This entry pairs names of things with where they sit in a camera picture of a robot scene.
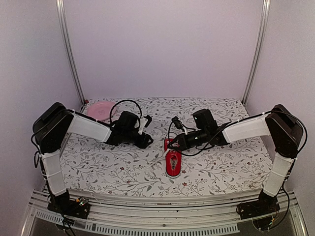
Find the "red canvas sneaker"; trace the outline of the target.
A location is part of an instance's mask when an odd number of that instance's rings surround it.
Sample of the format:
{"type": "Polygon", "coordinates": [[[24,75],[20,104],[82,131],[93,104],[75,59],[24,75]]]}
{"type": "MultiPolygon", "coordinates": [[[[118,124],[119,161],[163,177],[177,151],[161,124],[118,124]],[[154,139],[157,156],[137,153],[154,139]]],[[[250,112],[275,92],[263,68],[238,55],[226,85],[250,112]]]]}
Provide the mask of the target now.
{"type": "Polygon", "coordinates": [[[174,149],[170,149],[168,145],[173,141],[173,138],[164,138],[162,151],[157,153],[157,157],[148,160],[151,165],[160,160],[165,161],[165,173],[169,178],[177,178],[181,174],[182,153],[174,149]]]}

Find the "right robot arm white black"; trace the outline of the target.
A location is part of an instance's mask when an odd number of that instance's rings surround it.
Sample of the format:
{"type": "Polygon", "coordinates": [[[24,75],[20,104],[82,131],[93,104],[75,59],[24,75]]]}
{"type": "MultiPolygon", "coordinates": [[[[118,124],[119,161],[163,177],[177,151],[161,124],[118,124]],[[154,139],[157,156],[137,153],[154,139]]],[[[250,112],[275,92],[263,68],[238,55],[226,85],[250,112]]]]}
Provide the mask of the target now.
{"type": "Polygon", "coordinates": [[[263,196],[254,204],[258,214],[270,210],[281,186],[288,179],[299,152],[304,148],[308,134],[303,122],[282,105],[271,110],[218,125],[208,109],[193,114],[196,131],[181,133],[167,144],[167,148],[182,152],[195,146],[225,146],[237,141],[262,137],[273,154],[271,172],[263,187],[263,196]]]}

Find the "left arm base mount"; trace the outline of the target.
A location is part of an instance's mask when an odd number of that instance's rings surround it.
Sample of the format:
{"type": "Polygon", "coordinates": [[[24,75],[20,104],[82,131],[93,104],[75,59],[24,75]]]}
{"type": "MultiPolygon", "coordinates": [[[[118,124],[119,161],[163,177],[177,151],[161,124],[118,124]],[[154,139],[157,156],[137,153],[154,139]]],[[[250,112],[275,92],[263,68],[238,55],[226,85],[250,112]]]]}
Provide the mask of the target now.
{"type": "Polygon", "coordinates": [[[90,208],[88,198],[79,197],[71,200],[69,197],[61,196],[53,197],[47,207],[49,211],[81,219],[88,218],[90,208]]]}

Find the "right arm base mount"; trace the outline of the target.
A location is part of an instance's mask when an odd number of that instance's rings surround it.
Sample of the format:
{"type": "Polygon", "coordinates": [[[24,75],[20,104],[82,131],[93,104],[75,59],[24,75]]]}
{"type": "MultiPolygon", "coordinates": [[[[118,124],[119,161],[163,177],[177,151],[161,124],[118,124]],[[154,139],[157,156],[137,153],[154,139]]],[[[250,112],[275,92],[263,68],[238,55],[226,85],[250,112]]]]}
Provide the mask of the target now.
{"type": "Polygon", "coordinates": [[[252,202],[242,202],[237,205],[236,212],[241,219],[255,218],[252,223],[259,231],[267,231],[272,228],[279,218],[280,206],[278,199],[258,199],[252,202]]]}

